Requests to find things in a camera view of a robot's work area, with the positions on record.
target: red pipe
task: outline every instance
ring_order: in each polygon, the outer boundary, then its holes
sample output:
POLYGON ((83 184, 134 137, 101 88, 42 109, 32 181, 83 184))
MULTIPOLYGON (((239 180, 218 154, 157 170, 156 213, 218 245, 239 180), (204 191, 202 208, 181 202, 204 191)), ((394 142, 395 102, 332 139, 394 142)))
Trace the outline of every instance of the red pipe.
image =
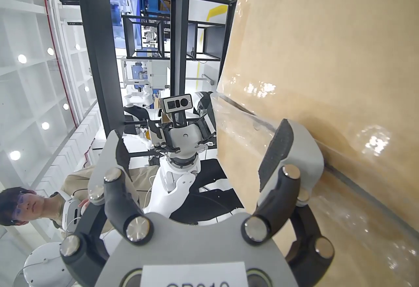
POLYGON ((47 6, 47 3, 46 3, 46 0, 44 0, 44 3, 45 3, 45 10, 46 10, 46 18, 48 19, 49 33, 51 34, 51 40, 52 40, 52 46, 54 48, 55 59, 57 60, 58 71, 60 72, 61 82, 63 83, 65 96, 67 98, 67 102, 68 102, 68 106, 70 108, 71 117, 73 118, 74 126, 77 128, 77 123, 75 121, 74 113, 73 113, 73 110, 72 110, 71 105, 70 105, 70 99, 68 97, 67 88, 65 87, 64 77, 63 77, 63 72, 61 71, 60 61, 58 60, 57 49, 55 48, 54 36, 52 34, 51 21, 49 20, 48 6, 47 6))

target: black gripper pad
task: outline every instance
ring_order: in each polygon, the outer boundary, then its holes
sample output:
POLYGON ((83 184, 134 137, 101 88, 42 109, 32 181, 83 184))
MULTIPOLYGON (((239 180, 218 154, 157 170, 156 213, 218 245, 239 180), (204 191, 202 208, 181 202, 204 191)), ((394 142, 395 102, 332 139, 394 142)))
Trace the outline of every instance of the black gripper pad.
POLYGON ((262 191, 281 160, 284 160, 294 142, 294 133, 287 119, 283 119, 269 143, 265 156, 259 166, 260 190, 262 191))

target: metal screw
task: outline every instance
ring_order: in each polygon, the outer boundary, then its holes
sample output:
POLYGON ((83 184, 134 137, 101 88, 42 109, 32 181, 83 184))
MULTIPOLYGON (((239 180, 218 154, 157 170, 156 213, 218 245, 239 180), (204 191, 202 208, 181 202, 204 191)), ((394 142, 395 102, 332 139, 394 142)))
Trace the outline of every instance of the metal screw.
POLYGON ((251 216, 244 223, 244 231, 250 240, 262 242, 268 236, 268 228, 262 219, 251 216))
POLYGON ((139 242, 143 240, 150 231, 150 221, 147 218, 138 216, 133 219, 127 227, 127 238, 132 242, 139 242))
POLYGON ((64 257, 72 256, 77 252, 77 250, 80 247, 80 239, 78 236, 75 236, 74 234, 68 236, 64 241, 61 243, 60 246, 60 253, 64 257))
POLYGON ((89 199, 92 201, 98 201, 103 198, 103 185, 95 185, 93 189, 88 191, 89 199))
POLYGON ((282 167, 284 174, 291 179, 298 179, 301 175, 300 170, 294 165, 284 165, 282 167))
POLYGON ((314 247, 316 249, 317 254, 320 257, 323 257, 327 260, 331 258, 335 253, 335 249, 332 243, 329 241, 328 238, 325 237, 317 238, 314 247))
POLYGON ((111 182, 117 180, 122 174, 122 171, 119 168, 111 168, 105 174, 105 181, 111 182))
POLYGON ((300 188, 297 199, 303 203, 308 202, 308 200, 310 199, 310 194, 305 188, 302 187, 300 188))

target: beige shirt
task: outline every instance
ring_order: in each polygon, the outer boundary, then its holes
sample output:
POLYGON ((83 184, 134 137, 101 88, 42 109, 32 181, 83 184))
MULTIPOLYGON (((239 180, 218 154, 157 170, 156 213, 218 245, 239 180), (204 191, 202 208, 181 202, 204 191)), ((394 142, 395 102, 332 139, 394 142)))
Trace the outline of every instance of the beige shirt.
MULTIPOLYGON (((89 183, 89 179, 94 168, 95 166, 89 166, 85 169, 79 170, 78 172, 68 175, 67 178, 65 178, 64 180, 64 184, 61 187, 61 190, 63 190, 68 195, 74 194, 74 196, 81 201, 87 199, 87 185, 89 183)), ((156 175, 158 169, 159 166, 130 169, 132 183, 134 184, 134 187, 139 194, 140 205, 142 208, 147 206, 148 202, 150 201, 150 195, 147 195, 147 192, 151 188, 153 182, 153 179, 151 179, 150 181, 150 178, 156 175)), ((60 197, 63 200, 64 206, 64 199, 61 197, 61 195, 57 194, 54 197, 60 197)), ((59 214, 57 214, 56 217, 52 218, 52 220, 54 220, 59 225, 61 225, 63 221, 63 206, 61 207, 59 214)), ((102 233, 108 232, 112 228, 113 227, 111 223, 109 221, 106 221, 105 225, 103 226, 102 233)))

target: white machine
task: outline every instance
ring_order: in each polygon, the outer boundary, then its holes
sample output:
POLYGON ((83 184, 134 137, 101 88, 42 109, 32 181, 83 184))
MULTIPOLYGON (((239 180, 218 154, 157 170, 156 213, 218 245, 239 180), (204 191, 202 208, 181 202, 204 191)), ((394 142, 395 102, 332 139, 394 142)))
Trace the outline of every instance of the white machine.
POLYGON ((145 84, 142 87, 142 91, 124 96, 122 98, 122 103, 127 107, 131 107, 133 105, 148 107, 153 103, 153 89, 151 89, 149 84, 145 84))

